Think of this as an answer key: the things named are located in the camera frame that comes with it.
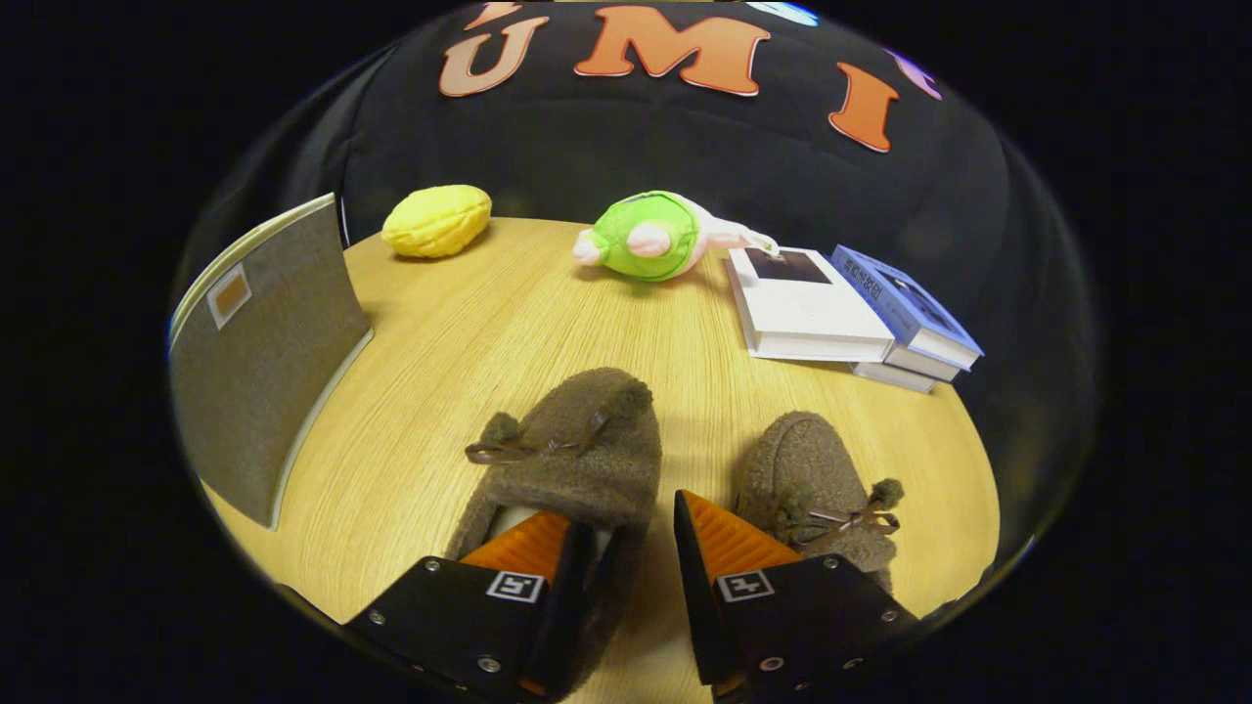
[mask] wood grain surface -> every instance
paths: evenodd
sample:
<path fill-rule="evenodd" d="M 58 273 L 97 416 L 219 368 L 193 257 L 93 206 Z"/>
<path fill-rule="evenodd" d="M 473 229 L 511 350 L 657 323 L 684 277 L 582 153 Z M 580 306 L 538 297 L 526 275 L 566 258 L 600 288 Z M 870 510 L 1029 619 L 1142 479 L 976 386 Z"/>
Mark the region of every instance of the wood grain surface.
<path fill-rule="evenodd" d="M 414 561 L 442 554 L 483 467 L 463 448 L 496 411 L 517 417 L 580 371 L 612 366 L 654 392 L 664 460 L 644 569 L 598 670 L 568 701 L 705 703 L 679 581 L 677 489 L 724 506 L 730 468 L 777 416 L 823 415 L 868 487 L 894 476 L 894 596 L 916 616 L 973 588 L 999 506 L 955 391 L 929 395 L 845 365 L 749 357 L 725 253 L 664 283 L 570 257 L 582 224 L 496 218 L 446 259 L 397 257 L 377 236 L 344 256 L 374 339 L 347 371 L 292 468 L 278 530 L 205 487 L 273 580 L 344 623 Z"/>

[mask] letter m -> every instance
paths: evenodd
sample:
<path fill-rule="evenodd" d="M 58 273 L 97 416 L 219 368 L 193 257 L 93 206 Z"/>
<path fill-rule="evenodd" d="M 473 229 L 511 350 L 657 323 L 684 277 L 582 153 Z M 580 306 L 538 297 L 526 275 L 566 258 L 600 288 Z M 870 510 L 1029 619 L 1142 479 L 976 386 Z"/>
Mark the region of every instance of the letter m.
<path fill-rule="evenodd" d="M 752 80 L 756 44 L 770 38 L 764 29 L 729 18 L 709 18 L 676 31 L 656 8 L 603 8 L 596 15 L 605 21 L 591 58 L 573 71 L 587 76 L 623 76 L 635 69 L 626 60 L 634 46 L 644 70 L 652 78 L 670 73 L 690 56 L 696 60 L 679 71 L 691 85 L 751 96 L 760 93 Z"/>

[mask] stuffed toy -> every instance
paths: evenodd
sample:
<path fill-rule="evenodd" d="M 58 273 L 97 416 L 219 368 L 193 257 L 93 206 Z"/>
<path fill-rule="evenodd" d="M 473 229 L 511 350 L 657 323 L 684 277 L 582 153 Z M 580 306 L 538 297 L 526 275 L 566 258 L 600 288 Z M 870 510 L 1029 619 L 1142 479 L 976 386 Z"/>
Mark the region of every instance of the stuffed toy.
<path fill-rule="evenodd" d="M 744 247 L 780 257 L 774 239 L 714 217 L 677 193 L 649 190 L 615 203 L 580 232 L 573 259 L 656 282 L 685 273 L 710 248 Z"/>
<path fill-rule="evenodd" d="M 448 257 L 491 222 L 491 197 L 472 185 L 436 185 L 409 193 L 383 222 L 382 237 L 404 257 Z"/>

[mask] book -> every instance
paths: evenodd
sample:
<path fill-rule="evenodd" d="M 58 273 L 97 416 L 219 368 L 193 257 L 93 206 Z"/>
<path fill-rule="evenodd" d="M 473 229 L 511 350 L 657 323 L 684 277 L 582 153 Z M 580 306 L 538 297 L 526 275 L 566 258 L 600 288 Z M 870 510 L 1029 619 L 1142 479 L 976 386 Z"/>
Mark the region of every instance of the book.
<path fill-rule="evenodd" d="M 969 371 L 983 349 L 913 277 L 840 244 L 830 263 L 911 352 Z"/>
<path fill-rule="evenodd" d="M 880 362 L 895 337 L 813 249 L 731 249 L 726 262 L 747 353 L 774 360 Z"/>
<path fill-rule="evenodd" d="M 348 279 L 334 194 L 227 247 L 170 319 L 170 393 L 190 468 L 240 514 L 278 527 L 318 411 L 373 337 Z"/>
<path fill-rule="evenodd" d="M 926 375 L 939 381 L 947 381 L 948 383 L 952 383 L 957 378 L 957 375 L 963 371 L 957 365 L 931 357 L 925 352 L 915 352 L 899 342 L 891 346 L 891 351 L 886 353 L 883 362 L 893 367 L 901 367 L 919 375 Z"/>
<path fill-rule="evenodd" d="M 913 391 L 920 391 L 923 393 L 930 393 L 930 390 L 939 383 L 925 375 L 919 375 L 916 372 L 910 372 L 909 370 L 901 370 L 900 367 L 893 367 L 891 365 L 884 365 L 880 362 L 853 362 L 849 367 L 851 367 L 853 373 L 859 377 L 894 383 L 895 386 L 903 386 L 904 388 L 911 388 Z"/>

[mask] ribbon bow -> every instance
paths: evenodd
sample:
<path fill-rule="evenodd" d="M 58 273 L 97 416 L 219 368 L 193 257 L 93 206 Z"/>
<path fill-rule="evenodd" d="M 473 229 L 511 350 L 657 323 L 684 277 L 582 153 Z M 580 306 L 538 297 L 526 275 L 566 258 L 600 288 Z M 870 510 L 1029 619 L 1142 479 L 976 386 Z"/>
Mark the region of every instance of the ribbon bow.
<path fill-rule="evenodd" d="M 891 535 L 893 532 L 900 530 L 900 521 L 895 517 L 895 515 L 881 511 L 883 507 L 884 501 L 881 499 L 873 499 L 859 511 L 844 512 L 810 510 L 808 516 L 818 519 L 820 522 L 811 521 L 800 524 L 796 529 L 816 529 L 819 532 L 811 537 L 798 540 L 796 542 L 800 545 L 808 545 L 830 535 L 831 532 L 845 534 L 851 530 L 853 526 L 860 526 L 880 535 Z"/>
<path fill-rule="evenodd" d="M 497 442 L 475 442 L 470 447 L 466 447 L 466 457 L 476 465 L 508 465 L 530 460 L 531 457 L 556 455 L 565 451 L 572 451 L 575 457 L 581 457 L 583 452 L 596 445 L 600 435 L 605 431 L 605 426 L 615 417 L 617 416 L 611 410 L 601 407 L 587 421 L 587 427 L 581 440 L 557 442 L 556 438 L 552 438 L 543 447 L 535 447 L 516 437 Z"/>

